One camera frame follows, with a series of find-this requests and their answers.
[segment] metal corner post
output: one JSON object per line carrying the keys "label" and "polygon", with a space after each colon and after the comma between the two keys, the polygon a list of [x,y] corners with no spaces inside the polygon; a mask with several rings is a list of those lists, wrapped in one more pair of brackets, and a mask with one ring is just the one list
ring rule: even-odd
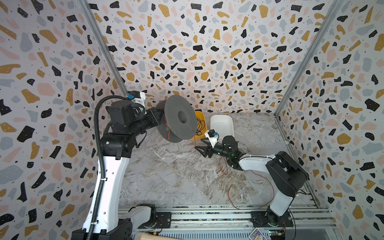
{"label": "metal corner post", "polygon": [[80,5],[80,8],[82,9],[82,12],[84,13],[85,19],[89,24],[89,28],[91,29],[99,47],[101,50],[101,53],[105,57],[105,60],[107,61],[107,64],[111,67],[111,71],[113,74],[113,77],[116,79],[116,82],[118,84],[118,87],[121,91],[121,94],[123,96],[126,96],[128,94],[127,88],[125,87],[121,76],[117,70],[117,67],[115,65],[115,62],[112,59],[111,54],[109,53],[108,47],[104,42],[104,38],[101,34],[101,31],[98,27],[98,24],[96,23],[95,18],[93,17],[91,8],[89,7],[87,0],[77,0],[77,2]]}
{"label": "metal corner post", "polygon": [[303,61],[301,62],[299,68],[297,69],[295,75],[293,76],[292,82],[289,84],[288,89],[285,91],[285,94],[283,96],[283,99],[280,101],[279,105],[277,106],[277,109],[274,113],[275,117],[279,116],[281,111],[284,108],[285,103],[289,99],[289,95],[293,92],[295,89],[296,84],[299,82],[301,76],[303,75],[303,72],[305,71],[306,67],[308,66],[309,62],[311,61],[313,55],[315,54],[317,48],[319,47],[325,33],[328,31],[329,27],[331,26],[333,20],[335,19],[337,13],[339,12],[343,0],[334,0],[331,4],[327,15],[325,17],[325,20],[323,21],[319,32],[315,36],[315,39],[313,40],[313,43],[308,49],[308,52],[303,58]]}

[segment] yellow tray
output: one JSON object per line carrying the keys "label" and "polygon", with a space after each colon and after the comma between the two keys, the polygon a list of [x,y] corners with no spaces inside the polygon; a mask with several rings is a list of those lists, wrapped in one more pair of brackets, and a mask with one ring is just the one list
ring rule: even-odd
{"label": "yellow tray", "polygon": [[205,121],[204,113],[202,113],[200,111],[195,111],[195,114],[196,114],[196,120],[197,120],[197,118],[199,118],[201,121],[201,123],[197,122],[197,129],[200,130],[202,128],[202,126],[204,126],[204,127],[201,130],[201,135],[195,135],[193,138],[191,138],[192,141],[196,141],[196,140],[200,140],[202,138],[205,138],[204,133],[207,131],[207,123]]}

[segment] black mounting plate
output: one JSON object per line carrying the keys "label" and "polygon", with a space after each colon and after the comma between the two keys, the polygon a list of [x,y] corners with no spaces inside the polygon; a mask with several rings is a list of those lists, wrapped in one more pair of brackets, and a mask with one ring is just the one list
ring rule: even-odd
{"label": "black mounting plate", "polygon": [[[171,212],[157,212],[157,229],[170,228]],[[138,229],[147,229],[144,225],[140,225]]]}
{"label": "black mounting plate", "polygon": [[[289,214],[284,214],[282,216],[283,220],[285,221],[286,227],[293,227],[292,220],[289,220],[288,217],[290,217]],[[264,223],[265,221],[265,211],[254,211],[251,212],[251,222],[253,223],[253,227],[271,227],[268,223]]]}

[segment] terrazzo wallpaper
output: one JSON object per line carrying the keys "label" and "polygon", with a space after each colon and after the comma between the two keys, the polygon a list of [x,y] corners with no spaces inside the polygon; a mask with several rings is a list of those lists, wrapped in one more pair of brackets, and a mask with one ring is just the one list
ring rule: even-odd
{"label": "terrazzo wallpaper", "polygon": [[344,239],[384,239],[384,1],[345,1],[278,119]]}
{"label": "terrazzo wallpaper", "polygon": [[90,208],[93,109],[119,90],[76,4],[0,1],[1,239],[68,239]]}
{"label": "terrazzo wallpaper", "polygon": [[274,112],[333,1],[89,0],[128,90]]}

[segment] yellow plastic bin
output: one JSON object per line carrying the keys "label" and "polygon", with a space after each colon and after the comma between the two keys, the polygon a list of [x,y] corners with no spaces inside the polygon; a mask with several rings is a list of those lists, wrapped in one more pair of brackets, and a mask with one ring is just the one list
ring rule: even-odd
{"label": "yellow plastic bin", "polygon": [[207,131],[207,124],[205,121],[204,113],[200,111],[195,111],[196,121],[197,121],[197,132],[196,135],[191,138],[192,141],[197,141],[202,138],[205,138],[204,133]]}

